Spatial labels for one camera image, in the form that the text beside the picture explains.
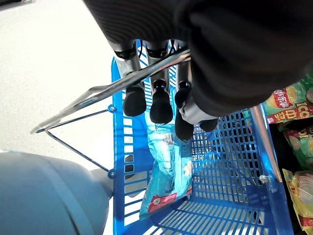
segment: blue plastic bag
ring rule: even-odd
[[[140,218],[191,194],[191,141],[175,135],[175,118],[162,125],[151,122],[145,112],[148,146],[155,159],[152,176],[140,208]]]

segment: gray fabric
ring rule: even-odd
[[[113,180],[108,177],[108,173],[103,169],[91,171],[94,179],[101,184],[109,199],[113,196]]]
[[[82,166],[33,154],[0,153],[1,235],[101,235],[108,210],[109,197]]]

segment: chip bag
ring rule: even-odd
[[[313,235],[313,172],[283,173],[301,229]]]
[[[175,135],[175,118],[165,125],[154,124],[145,112],[148,146],[155,161],[140,208],[140,219],[191,194],[191,141]]]
[[[299,82],[275,90],[264,102],[268,122],[279,123],[313,117],[313,69]]]
[[[287,130],[284,135],[303,169],[313,170],[313,126]]]

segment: metal wire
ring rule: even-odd
[[[74,118],[74,119],[71,119],[71,120],[68,120],[68,121],[64,121],[64,122],[61,122],[59,124],[56,124],[56,125],[53,125],[53,126],[48,126],[47,128],[45,129],[40,129],[38,130],[36,133],[40,133],[40,132],[43,132],[45,131],[51,138],[53,138],[54,140],[56,140],[57,142],[59,142],[60,144],[64,145],[65,147],[69,148],[70,150],[72,150],[73,152],[77,153],[78,155],[82,156],[83,158],[85,158],[86,160],[90,161],[91,163],[95,164],[96,166],[100,167],[101,169],[105,170],[106,172],[108,172],[109,170],[107,168],[105,168],[104,166],[102,166],[100,163],[94,161],[93,159],[91,159],[90,157],[86,156],[85,154],[83,154],[82,152],[78,151],[76,148],[72,147],[71,145],[69,145],[68,143],[66,143],[65,141],[61,140],[60,138],[56,137],[54,134],[52,134],[51,132],[49,132],[49,130],[51,129],[54,129],[54,128],[57,128],[57,127],[60,127],[60,126],[64,126],[64,125],[67,125],[69,123],[72,123],[72,122],[75,122],[75,121],[79,121],[79,120],[82,120],[82,119],[85,119],[85,118],[89,118],[89,117],[92,117],[92,116],[95,116],[95,115],[98,115],[98,114],[102,114],[102,113],[105,113],[107,112],[108,109],[105,109],[105,110],[102,110],[102,111],[99,111],[99,112],[95,112],[95,113],[92,113],[92,114],[88,114],[88,115],[85,115],[85,116],[81,116],[81,117],[78,117],[78,118]]]

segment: blue shopping basket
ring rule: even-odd
[[[146,56],[141,56],[146,65]],[[175,87],[175,67],[169,68]],[[116,62],[112,80],[120,79]],[[152,104],[149,81],[145,93]],[[151,177],[154,159],[147,142],[144,114],[127,117],[122,105],[125,91],[113,96],[114,122],[114,234],[293,234],[282,183],[262,184],[260,175],[272,169],[249,111],[220,118],[205,133],[196,127],[192,138],[192,195],[139,220],[139,210]]]

